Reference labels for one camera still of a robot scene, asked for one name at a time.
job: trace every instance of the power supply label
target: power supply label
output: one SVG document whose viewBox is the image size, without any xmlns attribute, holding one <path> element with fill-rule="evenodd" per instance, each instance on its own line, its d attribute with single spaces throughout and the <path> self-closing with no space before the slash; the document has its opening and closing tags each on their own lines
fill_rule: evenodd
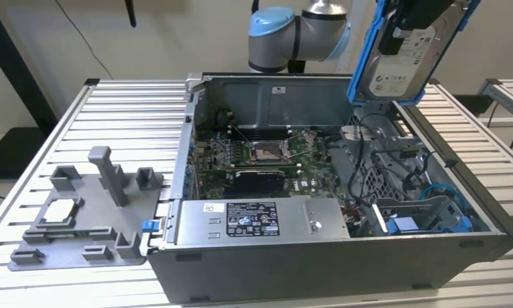
<svg viewBox="0 0 513 308">
<path fill-rule="evenodd" d="M 280 235 L 276 202 L 227 203 L 225 217 L 229 237 Z"/>
</svg>

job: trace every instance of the blue tab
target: blue tab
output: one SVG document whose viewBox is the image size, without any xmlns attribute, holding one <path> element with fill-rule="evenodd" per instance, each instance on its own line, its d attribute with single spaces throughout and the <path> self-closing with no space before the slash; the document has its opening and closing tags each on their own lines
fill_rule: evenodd
<svg viewBox="0 0 513 308">
<path fill-rule="evenodd" d="M 467 10 L 465 15 L 464 15 L 464 19 L 461 20 L 461 22 L 459 24 L 459 31 L 460 32 L 464 31 L 465 26 L 468 25 L 469 17 L 473 15 L 480 3 L 481 3 L 481 0 L 472 0 L 472 2 L 469 3 L 468 10 Z"/>
<path fill-rule="evenodd" d="M 143 232 L 149 233 L 157 231 L 160 231 L 160 222 L 155 220 L 145 220 L 143 222 Z"/>
<path fill-rule="evenodd" d="M 249 36 L 261 37 L 280 31 L 295 19 L 295 10 L 284 6 L 272 6 L 256 11 L 251 16 Z"/>
<path fill-rule="evenodd" d="M 388 231 L 391 234 L 397 234 L 400 232 L 400 229 L 397 229 L 397 225 L 393 222 L 393 219 L 388 220 L 385 223 L 385 227 L 388 228 Z"/>
<path fill-rule="evenodd" d="M 359 56 L 359 62 L 355 69 L 352 82 L 349 83 L 349 88 L 348 88 L 348 100 L 352 103 L 352 105 L 364 104 L 363 101 L 356 100 L 357 85 L 360 85 L 363 70 L 367 65 L 367 60 L 371 57 L 371 50 L 375 44 L 376 36 L 379 35 L 380 29 L 383 28 L 384 22 L 385 22 L 385 0 L 377 0 L 373 21 L 371 23 L 371 28 L 367 32 L 365 43 L 364 43 L 361 55 Z"/>
<path fill-rule="evenodd" d="M 472 221 L 467 216 L 463 216 L 459 220 L 459 224 L 455 228 L 451 228 L 451 231 L 455 233 L 467 233 L 472 231 Z"/>
</svg>

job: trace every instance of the motherboard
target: motherboard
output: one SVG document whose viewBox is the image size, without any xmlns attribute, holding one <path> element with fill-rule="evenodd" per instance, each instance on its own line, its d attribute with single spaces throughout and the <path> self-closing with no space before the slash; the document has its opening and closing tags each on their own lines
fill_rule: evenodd
<svg viewBox="0 0 513 308">
<path fill-rule="evenodd" d="M 319 129 L 200 132 L 201 199 L 311 196 L 345 200 Z"/>
</svg>

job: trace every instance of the slatted metal table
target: slatted metal table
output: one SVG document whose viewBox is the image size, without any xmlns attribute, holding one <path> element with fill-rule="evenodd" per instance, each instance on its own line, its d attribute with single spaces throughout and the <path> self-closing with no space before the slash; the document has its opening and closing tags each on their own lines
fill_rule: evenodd
<svg viewBox="0 0 513 308">
<path fill-rule="evenodd" d="M 0 207 L 0 307 L 169 306 L 148 262 L 141 266 L 11 272 L 9 254 L 47 199 L 57 165 L 97 173 L 89 149 L 108 145 L 112 161 L 133 172 L 144 161 L 164 174 L 167 199 L 185 107 L 184 81 L 101 81 L 76 97 Z M 440 85 L 427 87 L 420 110 L 513 217 L 513 152 Z M 513 250 L 469 266 L 444 288 L 223 307 L 505 307 L 513 305 Z"/>
<path fill-rule="evenodd" d="M 487 79 L 477 94 L 491 96 L 513 114 L 513 79 Z"/>
</svg>

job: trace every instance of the barcode sticker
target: barcode sticker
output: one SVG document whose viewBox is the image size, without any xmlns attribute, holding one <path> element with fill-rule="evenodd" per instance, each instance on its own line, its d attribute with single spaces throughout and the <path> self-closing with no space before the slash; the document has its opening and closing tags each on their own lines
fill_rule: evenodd
<svg viewBox="0 0 513 308">
<path fill-rule="evenodd" d="M 285 87 L 273 87 L 272 88 L 272 94 L 285 94 Z"/>
<path fill-rule="evenodd" d="M 224 203 L 204 203 L 204 212 L 224 213 Z"/>
</svg>

